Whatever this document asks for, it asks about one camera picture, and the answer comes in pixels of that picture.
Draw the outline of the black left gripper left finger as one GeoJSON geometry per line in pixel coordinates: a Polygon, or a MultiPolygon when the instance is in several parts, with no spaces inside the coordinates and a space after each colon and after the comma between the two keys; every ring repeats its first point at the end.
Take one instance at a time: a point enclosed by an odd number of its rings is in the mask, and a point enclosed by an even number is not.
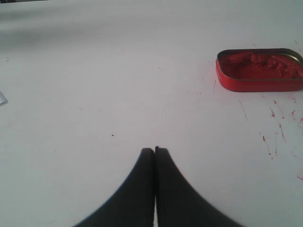
{"type": "Polygon", "coordinates": [[[152,227],[154,208],[154,151],[144,148],[116,192],[76,226],[152,227]]]}

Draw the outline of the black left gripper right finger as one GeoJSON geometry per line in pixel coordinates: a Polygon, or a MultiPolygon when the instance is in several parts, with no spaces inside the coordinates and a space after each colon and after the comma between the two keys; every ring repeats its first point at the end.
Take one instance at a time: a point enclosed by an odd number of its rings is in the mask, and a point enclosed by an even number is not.
{"type": "Polygon", "coordinates": [[[160,227],[240,227],[185,179],[166,148],[155,148],[154,180],[160,227]]]}

